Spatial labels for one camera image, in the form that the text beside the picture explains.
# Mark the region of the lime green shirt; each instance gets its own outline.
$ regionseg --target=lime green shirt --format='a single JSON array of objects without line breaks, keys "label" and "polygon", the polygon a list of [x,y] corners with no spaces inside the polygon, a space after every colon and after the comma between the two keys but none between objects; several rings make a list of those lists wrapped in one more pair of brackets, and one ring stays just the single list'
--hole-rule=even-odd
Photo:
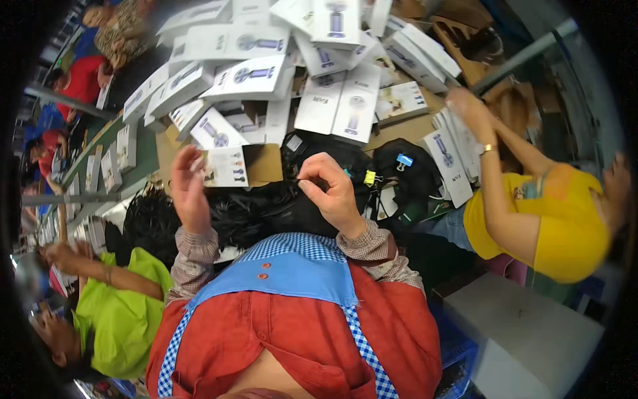
[{"label": "lime green shirt", "polygon": [[[100,259],[115,265],[113,253],[102,253]],[[160,284],[165,296],[173,285],[166,266],[141,248],[131,252],[128,270]],[[82,337],[82,352],[89,328],[93,328],[91,366],[95,370],[118,379],[142,376],[163,310],[162,301],[90,278],[73,314],[73,324]]]}]

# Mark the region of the blue crate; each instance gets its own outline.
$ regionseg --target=blue crate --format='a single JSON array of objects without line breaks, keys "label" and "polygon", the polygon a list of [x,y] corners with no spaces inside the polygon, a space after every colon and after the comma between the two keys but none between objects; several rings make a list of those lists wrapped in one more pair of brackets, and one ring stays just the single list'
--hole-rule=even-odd
[{"label": "blue crate", "polygon": [[465,394],[470,385],[479,346],[456,328],[439,304],[428,301],[427,305],[438,326],[443,369],[456,363],[461,367],[460,378],[448,391],[438,396],[438,399],[458,399]]}]

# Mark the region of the red shirt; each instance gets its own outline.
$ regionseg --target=red shirt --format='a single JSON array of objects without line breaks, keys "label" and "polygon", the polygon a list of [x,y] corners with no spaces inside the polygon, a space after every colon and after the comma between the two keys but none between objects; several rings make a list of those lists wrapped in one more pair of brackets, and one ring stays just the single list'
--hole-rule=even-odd
[{"label": "red shirt", "polygon": [[[348,262],[361,329],[399,397],[433,397],[441,354],[425,295],[405,283],[378,283]],[[187,303],[173,302],[164,311],[147,367],[152,397]],[[173,396],[208,399],[226,393],[264,347],[317,399],[376,398],[374,373],[338,305],[254,291],[216,296],[195,310],[177,355]]]},{"label": "red shirt", "polygon": [[[100,95],[98,68],[106,62],[107,59],[104,56],[89,56],[76,60],[69,68],[71,83],[66,89],[60,90],[60,94],[76,98],[84,103],[95,104]],[[56,105],[66,120],[71,107],[59,103]]]}]

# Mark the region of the jeans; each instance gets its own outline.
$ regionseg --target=jeans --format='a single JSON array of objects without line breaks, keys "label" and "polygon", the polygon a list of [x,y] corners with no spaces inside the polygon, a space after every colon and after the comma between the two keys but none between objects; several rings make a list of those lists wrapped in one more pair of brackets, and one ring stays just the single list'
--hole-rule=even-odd
[{"label": "jeans", "polygon": [[465,232],[465,225],[463,224],[464,212],[465,205],[453,211],[449,211],[438,220],[426,220],[417,224],[414,231],[444,237],[447,241],[450,241],[459,248],[476,252],[474,248],[472,248],[468,235]]}]

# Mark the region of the blue checkered apron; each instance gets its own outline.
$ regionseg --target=blue checkered apron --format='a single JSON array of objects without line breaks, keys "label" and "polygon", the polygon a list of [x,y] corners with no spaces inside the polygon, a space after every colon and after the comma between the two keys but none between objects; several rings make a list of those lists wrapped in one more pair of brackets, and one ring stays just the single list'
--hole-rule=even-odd
[{"label": "blue checkered apron", "polygon": [[[265,273],[267,278],[256,278]],[[159,371],[159,397],[172,396],[170,376],[175,370],[182,335],[197,306],[217,295],[247,290],[309,297],[339,305],[359,353],[375,372],[377,398],[399,397],[361,331],[357,296],[345,255],[335,240],[305,233],[277,234],[259,242],[186,305],[186,313],[168,344]]]}]

